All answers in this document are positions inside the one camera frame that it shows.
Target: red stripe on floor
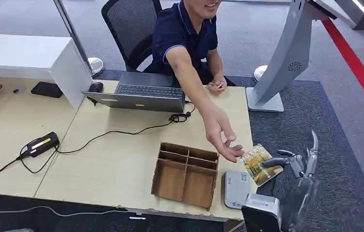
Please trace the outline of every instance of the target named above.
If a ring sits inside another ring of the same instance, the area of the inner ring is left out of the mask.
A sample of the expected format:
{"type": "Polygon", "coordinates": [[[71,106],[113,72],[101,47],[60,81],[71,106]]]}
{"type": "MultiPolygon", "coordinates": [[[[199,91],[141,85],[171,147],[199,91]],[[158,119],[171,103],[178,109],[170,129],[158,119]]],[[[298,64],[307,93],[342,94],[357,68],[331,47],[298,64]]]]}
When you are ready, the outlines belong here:
{"type": "Polygon", "coordinates": [[[330,19],[322,20],[328,34],[364,89],[364,65],[330,19]]]}

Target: shirt sleeve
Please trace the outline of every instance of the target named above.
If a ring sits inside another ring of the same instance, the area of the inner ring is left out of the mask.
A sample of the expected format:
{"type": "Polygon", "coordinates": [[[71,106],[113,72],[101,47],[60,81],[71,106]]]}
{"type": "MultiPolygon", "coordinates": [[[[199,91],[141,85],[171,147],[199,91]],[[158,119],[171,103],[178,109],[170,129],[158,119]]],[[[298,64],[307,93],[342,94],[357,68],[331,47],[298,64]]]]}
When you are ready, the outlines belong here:
{"type": "Polygon", "coordinates": [[[214,50],[218,47],[218,35],[216,34],[216,16],[210,20],[210,39],[209,39],[209,50],[214,50]]]}
{"type": "Polygon", "coordinates": [[[174,47],[186,47],[183,30],[172,18],[162,18],[156,25],[153,50],[160,55],[162,62],[168,64],[166,54],[174,47]]]}

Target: man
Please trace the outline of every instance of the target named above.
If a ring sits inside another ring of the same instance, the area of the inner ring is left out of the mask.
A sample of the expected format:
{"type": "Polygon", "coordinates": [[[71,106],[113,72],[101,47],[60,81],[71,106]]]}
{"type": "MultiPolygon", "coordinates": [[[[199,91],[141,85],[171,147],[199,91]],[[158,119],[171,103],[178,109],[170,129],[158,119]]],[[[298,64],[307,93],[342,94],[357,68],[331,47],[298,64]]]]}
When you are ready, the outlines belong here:
{"type": "Polygon", "coordinates": [[[226,79],[217,46],[216,12],[221,0],[182,0],[163,10],[156,21],[150,71],[174,74],[183,91],[203,118],[206,137],[231,162],[241,156],[242,146],[230,147],[236,140],[226,113],[207,96],[202,84],[218,94],[234,84],[226,79]],[[222,141],[221,132],[227,138],[222,141]]]}

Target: cardboard organizer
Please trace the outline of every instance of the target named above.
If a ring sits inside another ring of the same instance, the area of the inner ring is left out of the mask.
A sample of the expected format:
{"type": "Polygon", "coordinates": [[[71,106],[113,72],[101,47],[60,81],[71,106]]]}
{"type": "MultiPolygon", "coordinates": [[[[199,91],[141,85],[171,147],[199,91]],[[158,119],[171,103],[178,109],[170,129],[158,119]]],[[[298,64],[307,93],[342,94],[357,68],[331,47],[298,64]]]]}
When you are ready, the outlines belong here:
{"type": "Polygon", "coordinates": [[[151,194],[209,211],[218,176],[218,160],[216,152],[161,143],[151,194]]]}

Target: man's arm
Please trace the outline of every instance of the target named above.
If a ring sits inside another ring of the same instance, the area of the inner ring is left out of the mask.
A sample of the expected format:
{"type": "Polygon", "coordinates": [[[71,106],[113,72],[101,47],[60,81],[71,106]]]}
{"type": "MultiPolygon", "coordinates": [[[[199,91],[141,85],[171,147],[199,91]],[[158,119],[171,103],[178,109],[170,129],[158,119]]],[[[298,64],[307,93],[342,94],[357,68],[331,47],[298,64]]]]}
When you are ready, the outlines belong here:
{"type": "Polygon", "coordinates": [[[209,99],[192,65],[188,51],[183,46],[177,46],[171,48],[165,55],[183,91],[201,114],[207,139],[227,160],[236,162],[236,157],[244,153],[242,146],[230,147],[230,143],[236,140],[236,136],[230,127],[229,119],[226,113],[209,99]],[[225,143],[222,142],[221,132],[224,132],[227,138],[225,143]]]}

